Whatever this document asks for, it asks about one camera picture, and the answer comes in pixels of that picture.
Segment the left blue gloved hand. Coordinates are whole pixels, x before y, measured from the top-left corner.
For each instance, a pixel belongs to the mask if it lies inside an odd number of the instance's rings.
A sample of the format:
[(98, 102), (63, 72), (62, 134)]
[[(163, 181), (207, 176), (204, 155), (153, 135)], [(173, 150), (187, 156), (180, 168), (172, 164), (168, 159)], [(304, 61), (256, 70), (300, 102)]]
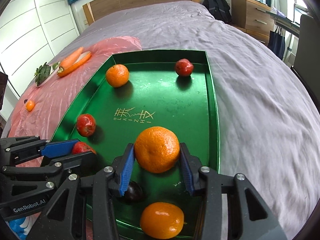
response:
[(9, 227), (14, 233), (16, 233), (19, 239), (25, 240), (35, 221), (36, 218), (34, 216), (19, 218), (11, 220), (9, 222)]

